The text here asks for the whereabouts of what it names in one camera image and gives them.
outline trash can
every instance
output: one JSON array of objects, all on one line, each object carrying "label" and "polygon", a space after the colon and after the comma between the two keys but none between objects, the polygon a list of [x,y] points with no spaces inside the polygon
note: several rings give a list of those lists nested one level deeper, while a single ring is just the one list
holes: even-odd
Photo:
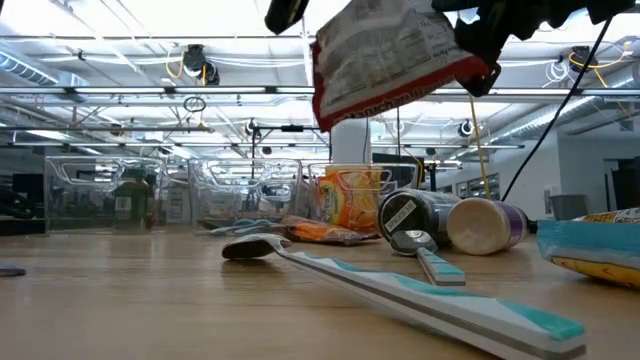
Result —
[{"label": "trash can", "polygon": [[586,195],[554,195],[550,199],[556,220],[573,220],[589,214]]}]

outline chip bag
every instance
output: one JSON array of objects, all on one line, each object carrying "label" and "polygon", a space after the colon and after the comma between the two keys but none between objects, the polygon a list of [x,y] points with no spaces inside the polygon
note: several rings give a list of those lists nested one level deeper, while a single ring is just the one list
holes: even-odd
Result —
[{"label": "chip bag", "polygon": [[540,253],[565,269],[640,289],[640,208],[538,222]]},{"label": "chip bag", "polygon": [[340,243],[350,246],[379,237],[376,232],[357,232],[342,226],[329,225],[299,216],[285,216],[281,225],[284,226],[279,231],[291,241]]},{"label": "chip bag", "polygon": [[355,231],[376,231],[382,168],[329,166],[316,179],[316,218]]},{"label": "chip bag", "polygon": [[431,0],[351,0],[316,34],[313,111],[323,131],[371,117],[453,81],[487,76]]}]

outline clear plastic partition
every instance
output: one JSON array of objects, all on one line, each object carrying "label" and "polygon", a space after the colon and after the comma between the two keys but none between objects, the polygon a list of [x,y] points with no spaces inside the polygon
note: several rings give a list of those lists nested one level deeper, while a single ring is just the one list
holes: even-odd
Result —
[{"label": "clear plastic partition", "polygon": [[193,224],[213,229],[240,219],[279,222],[285,215],[304,215],[301,178],[297,160],[190,160]]},{"label": "clear plastic partition", "polygon": [[167,223],[173,182],[161,160],[50,156],[44,174],[49,233],[139,234]]},{"label": "clear plastic partition", "polygon": [[377,230],[382,200],[419,179],[415,164],[312,164],[309,177],[310,217],[357,231]]}]

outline wooden table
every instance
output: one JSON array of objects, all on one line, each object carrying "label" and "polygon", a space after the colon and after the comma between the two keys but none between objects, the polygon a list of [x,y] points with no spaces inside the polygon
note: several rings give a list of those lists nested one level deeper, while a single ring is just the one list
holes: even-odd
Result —
[{"label": "wooden table", "polygon": [[[221,239],[153,236],[0,238],[0,359],[490,359],[482,351],[371,311],[286,264],[225,262]],[[425,280],[384,241],[296,244]],[[589,359],[638,359],[640,292],[543,261],[533,241],[492,257],[441,252],[470,291],[582,321]]]}]

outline green bottle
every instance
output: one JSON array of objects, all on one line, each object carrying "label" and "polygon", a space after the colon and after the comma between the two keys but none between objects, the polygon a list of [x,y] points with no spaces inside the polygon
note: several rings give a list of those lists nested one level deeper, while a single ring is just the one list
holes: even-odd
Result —
[{"label": "green bottle", "polygon": [[114,191],[117,228],[144,230],[151,186],[144,180],[144,169],[125,169],[122,184]]}]

